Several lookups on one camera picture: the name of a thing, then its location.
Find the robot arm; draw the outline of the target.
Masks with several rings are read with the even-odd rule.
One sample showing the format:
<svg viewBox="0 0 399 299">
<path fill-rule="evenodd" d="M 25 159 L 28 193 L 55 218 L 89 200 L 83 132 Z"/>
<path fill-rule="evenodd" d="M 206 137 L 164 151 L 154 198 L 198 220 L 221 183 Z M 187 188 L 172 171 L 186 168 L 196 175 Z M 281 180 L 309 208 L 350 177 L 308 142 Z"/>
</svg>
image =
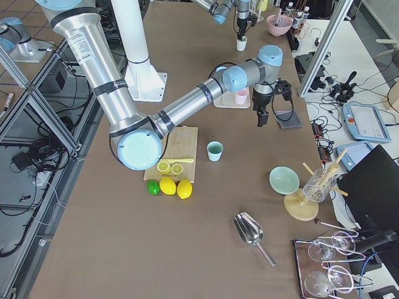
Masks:
<svg viewBox="0 0 399 299">
<path fill-rule="evenodd" d="M 124 74 L 116 66 L 93 1 L 41 1 L 40 6 L 84 71 L 109 120 L 109 138 L 117 147 L 118 159 L 130 169 L 156 165 L 162 138 L 222 94 L 253 86 L 268 100 L 276 90 L 283 52 L 278 46 L 265 45 L 256 58 L 217 71 L 154 115 L 143 114 L 135 102 L 160 102 L 167 75 L 150 62 L 138 1 L 112 2 L 128 61 Z"/>
<path fill-rule="evenodd" d="M 207 11 L 213 19 L 215 23 L 221 25 L 223 24 L 229 13 L 231 11 L 237 11 L 237 38 L 242 41 L 243 37 L 247 31 L 248 22 L 251 19 L 251 14 L 249 12 L 249 3 L 248 0 L 226 0 L 222 1 L 221 4 L 218 4 L 216 1 L 208 1 L 208 0 L 192 0 L 193 3 L 197 4 L 199 7 Z"/>
</svg>

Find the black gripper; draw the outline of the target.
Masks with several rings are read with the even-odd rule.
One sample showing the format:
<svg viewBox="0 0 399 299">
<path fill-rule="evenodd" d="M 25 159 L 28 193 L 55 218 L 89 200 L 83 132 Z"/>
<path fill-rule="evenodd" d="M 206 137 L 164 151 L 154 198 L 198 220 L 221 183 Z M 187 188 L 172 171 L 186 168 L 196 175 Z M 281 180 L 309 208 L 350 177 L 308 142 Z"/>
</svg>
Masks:
<svg viewBox="0 0 399 299">
<path fill-rule="evenodd" d="M 245 19 L 237 18 L 237 25 L 238 25 L 238 32 L 237 32 L 237 39 L 242 41 L 245 33 L 250 28 L 250 17 Z"/>
<path fill-rule="evenodd" d="M 256 90 L 252 92 L 253 110 L 257 115 L 257 127 L 262 127 L 267 124 L 269 112 L 267 111 L 268 104 L 271 103 L 271 93 L 260 93 Z"/>
</svg>

